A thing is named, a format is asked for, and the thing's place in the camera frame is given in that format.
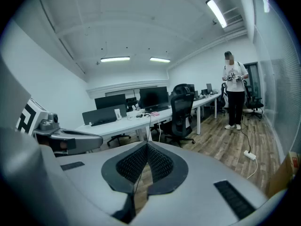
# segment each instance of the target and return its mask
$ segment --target black slot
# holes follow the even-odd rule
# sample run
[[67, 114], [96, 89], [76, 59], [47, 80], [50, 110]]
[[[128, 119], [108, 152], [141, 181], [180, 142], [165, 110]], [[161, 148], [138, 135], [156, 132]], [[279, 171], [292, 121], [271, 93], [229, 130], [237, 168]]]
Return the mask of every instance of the black slot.
[[239, 220], [255, 211], [255, 208], [228, 181], [214, 183], [224, 200], [231, 207]]
[[77, 162], [61, 165], [61, 168], [63, 169], [63, 171], [66, 171], [66, 170], [70, 170], [70, 169], [73, 169], [73, 168], [78, 168], [78, 167], [81, 167], [81, 166], [84, 166], [84, 163], [81, 162], [81, 161], [77, 161]]

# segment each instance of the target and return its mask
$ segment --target desk leg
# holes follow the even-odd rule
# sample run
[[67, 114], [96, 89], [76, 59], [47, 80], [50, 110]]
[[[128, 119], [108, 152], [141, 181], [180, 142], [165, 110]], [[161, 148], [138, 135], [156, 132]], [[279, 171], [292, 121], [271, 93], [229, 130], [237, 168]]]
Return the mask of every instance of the desk leg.
[[148, 138], [149, 141], [152, 141], [152, 138], [151, 138], [151, 132], [150, 132], [150, 127], [147, 126], [147, 127], [145, 127], [145, 129], [146, 129], [146, 140], [147, 140], [147, 138]]
[[197, 134], [201, 134], [201, 111], [200, 106], [197, 108]]
[[217, 116], [217, 101], [216, 101], [216, 99], [214, 100], [214, 118], [216, 118], [216, 116]]
[[204, 105], [202, 106], [202, 117], [203, 118], [205, 117], [205, 106]]
[[139, 137], [140, 141], [144, 141], [144, 136], [143, 136], [143, 133], [142, 133], [142, 129], [136, 130], [136, 134], [138, 134], [138, 137]]

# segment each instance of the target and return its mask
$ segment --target black monitor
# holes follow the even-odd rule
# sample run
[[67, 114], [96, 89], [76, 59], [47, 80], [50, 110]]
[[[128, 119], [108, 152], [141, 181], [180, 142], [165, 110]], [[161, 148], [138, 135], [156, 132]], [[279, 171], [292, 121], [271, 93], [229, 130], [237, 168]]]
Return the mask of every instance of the black monitor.
[[206, 85], [207, 85], [208, 93], [212, 92], [212, 85], [211, 84], [206, 84]]
[[153, 87], [140, 89], [140, 101], [142, 108], [160, 107], [168, 104], [167, 87]]
[[202, 89], [202, 95], [208, 95], [208, 90], [207, 89]]
[[127, 107], [126, 95], [107, 96], [95, 99], [97, 110], [112, 107], [116, 105], [125, 105]]
[[195, 90], [194, 90], [194, 85], [191, 84], [191, 85], [187, 85], [188, 86], [188, 89], [190, 90], [190, 92], [194, 93]]

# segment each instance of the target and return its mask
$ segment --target white desk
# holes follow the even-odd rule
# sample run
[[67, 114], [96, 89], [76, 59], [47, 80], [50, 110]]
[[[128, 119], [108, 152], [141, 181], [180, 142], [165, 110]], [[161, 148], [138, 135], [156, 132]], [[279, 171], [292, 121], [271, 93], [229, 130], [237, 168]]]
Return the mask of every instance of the white desk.
[[[201, 132], [201, 114], [200, 114], [200, 107], [204, 106], [205, 104], [212, 102], [213, 100], [215, 101], [215, 118], [216, 118], [216, 99], [220, 96], [221, 94], [215, 94], [213, 96], [209, 96], [205, 99], [198, 100], [193, 102], [192, 108], [197, 109], [197, 134], [199, 135]], [[172, 118], [172, 109], [164, 110], [159, 112], [160, 115], [158, 116], [152, 116], [151, 117], [151, 125], [157, 123], [158, 121], [164, 121], [164, 120], [169, 120]], [[146, 129], [146, 136], [149, 136], [149, 140], [152, 141], [151, 134], [149, 134], [150, 130], [150, 118], [149, 116], [143, 116], [142, 118], [131, 118], [128, 120], [126, 117], [122, 118], [119, 121], [99, 125], [99, 126], [90, 126], [90, 125], [83, 125], [78, 127], [76, 130], [86, 132], [86, 133], [92, 133], [96, 135], [100, 135], [104, 138], [106, 137], [112, 137], [116, 135], [120, 135], [123, 133], [127, 133], [133, 130], [136, 130], [138, 132], [139, 139], [143, 141], [143, 133], [142, 129]]]

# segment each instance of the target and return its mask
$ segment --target person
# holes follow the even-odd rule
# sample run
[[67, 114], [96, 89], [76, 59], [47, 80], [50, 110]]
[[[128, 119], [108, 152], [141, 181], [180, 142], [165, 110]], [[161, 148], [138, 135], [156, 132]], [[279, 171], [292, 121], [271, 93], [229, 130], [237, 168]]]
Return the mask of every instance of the person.
[[244, 79], [249, 74], [242, 63], [234, 61], [230, 51], [225, 52], [225, 66], [223, 68], [223, 81], [227, 81], [227, 94], [229, 103], [229, 124], [225, 129], [234, 128], [241, 130], [240, 121], [245, 101]]

